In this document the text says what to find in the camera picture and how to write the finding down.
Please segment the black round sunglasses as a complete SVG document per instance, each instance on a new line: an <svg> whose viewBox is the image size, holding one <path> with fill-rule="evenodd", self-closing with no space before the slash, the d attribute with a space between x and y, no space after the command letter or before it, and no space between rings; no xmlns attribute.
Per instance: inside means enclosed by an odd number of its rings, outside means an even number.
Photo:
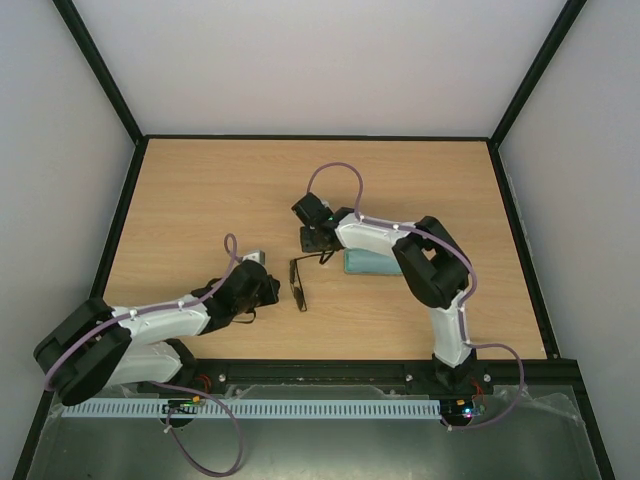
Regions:
<svg viewBox="0 0 640 480"><path fill-rule="evenodd" d="M307 303L302 280L299 273L298 263L301 260L310 258L318 258L318 260L321 261L324 258L324 253L308 254L302 257L293 258L289 261L289 286L297 309L302 313L307 311Z"/></svg>

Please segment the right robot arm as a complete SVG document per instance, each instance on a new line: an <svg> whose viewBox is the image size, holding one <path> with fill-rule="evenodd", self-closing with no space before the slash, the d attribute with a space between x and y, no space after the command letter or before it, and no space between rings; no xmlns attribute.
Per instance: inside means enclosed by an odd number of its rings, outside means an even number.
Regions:
<svg viewBox="0 0 640 480"><path fill-rule="evenodd" d="M435 380L450 392L470 381L475 355L465 303L474 291L475 275L439 220L425 216L417 223L394 223L353 208L333 211L311 192L292 211L302 222L301 247L309 253L363 250L395 260L410 292L429 311Z"/></svg>

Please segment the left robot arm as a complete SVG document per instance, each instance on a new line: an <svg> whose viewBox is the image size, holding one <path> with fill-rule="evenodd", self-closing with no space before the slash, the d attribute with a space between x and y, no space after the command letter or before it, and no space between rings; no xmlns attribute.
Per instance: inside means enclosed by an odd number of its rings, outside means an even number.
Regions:
<svg viewBox="0 0 640 480"><path fill-rule="evenodd" d="M245 258L226 277L173 301L112 307L95 297L83 302L34 349L46 387L66 406L105 388L157 382L187 387L197 361L183 343L228 327L278 301L279 281Z"/></svg>

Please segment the grey glasses case green inside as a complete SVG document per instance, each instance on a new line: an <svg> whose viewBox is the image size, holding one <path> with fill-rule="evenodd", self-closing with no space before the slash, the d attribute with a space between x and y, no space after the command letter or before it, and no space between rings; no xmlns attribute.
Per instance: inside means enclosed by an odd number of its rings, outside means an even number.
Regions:
<svg viewBox="0 0 640 480"><path fill-rule="evenodd" d="M375 252L348 249L344 252L344 271L346 274L397 276L402 271L397 260Z"/></svg>

